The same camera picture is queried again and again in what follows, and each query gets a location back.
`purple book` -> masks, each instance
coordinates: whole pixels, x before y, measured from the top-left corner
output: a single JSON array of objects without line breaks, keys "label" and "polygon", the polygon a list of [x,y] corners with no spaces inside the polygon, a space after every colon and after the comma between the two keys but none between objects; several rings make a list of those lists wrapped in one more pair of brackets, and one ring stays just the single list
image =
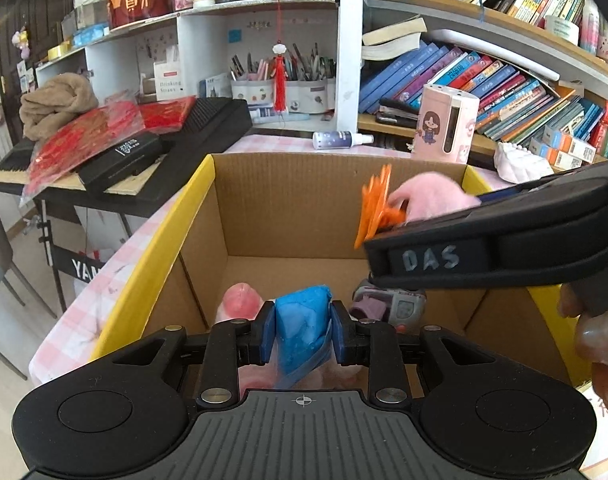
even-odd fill
[{"label": "purple book", "polygon": [[446,68],[449,64],[451,64],[455,59],[463,54],[462,50],[456,46],[453,50],[447,53],[444,57],[442,57],[439,61],[437,61],[433,66],[431,66],[426,72],[417,76],[410,85],[404,88],[401,92],[399,92],[393,99],[395,101],[400,101],[405,103],[412,97],[417,94],[418,91],[423,88],[423,86],[434,78],[442,69]]}]

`red tassel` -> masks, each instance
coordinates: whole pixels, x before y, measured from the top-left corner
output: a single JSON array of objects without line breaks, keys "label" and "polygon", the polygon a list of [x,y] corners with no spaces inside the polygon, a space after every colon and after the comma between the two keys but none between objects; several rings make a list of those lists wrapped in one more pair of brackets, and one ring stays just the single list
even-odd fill
[{"label": "red tassel", "polygon": [[280,54],[275,58],[275,89],[273,107],[276,112],[286,111],[286,67],[284,57]]}]

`brown towel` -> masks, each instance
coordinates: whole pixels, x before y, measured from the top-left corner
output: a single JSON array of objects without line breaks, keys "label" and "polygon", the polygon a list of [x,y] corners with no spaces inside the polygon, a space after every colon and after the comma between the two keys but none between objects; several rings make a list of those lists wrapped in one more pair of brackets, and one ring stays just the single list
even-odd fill
[{"label": "brown towel", "polygon": [[24,136],[31,140],[48,139],[62,126],[99,105],[88,79],[73,73],[55,76],[35,92],[22,95],[21,102]]}]

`pink box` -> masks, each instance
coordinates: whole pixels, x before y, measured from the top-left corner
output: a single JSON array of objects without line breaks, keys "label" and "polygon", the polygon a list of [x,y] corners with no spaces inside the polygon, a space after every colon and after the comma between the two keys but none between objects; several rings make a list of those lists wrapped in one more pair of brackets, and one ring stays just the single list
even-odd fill
[{"label": "pink box", "polygon": [[456,88],[425,85],[421,97],[413,158],[468,161],[479,98]]}]

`dark wooden door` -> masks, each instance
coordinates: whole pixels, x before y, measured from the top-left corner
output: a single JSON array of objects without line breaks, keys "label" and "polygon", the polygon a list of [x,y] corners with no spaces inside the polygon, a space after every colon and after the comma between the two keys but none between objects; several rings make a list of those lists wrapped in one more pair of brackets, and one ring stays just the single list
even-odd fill
[{"label": "dark wooden door", "polygon": [[18,114],[22,91],[17,75],[20,51],[11,43],[11,38],[26,26],[31,47],[26,66],[37,66],[50,48],[61,43],[62,19],[71,10],[73,0],[0,0],[0,95],[14,144],[22,139]]}]

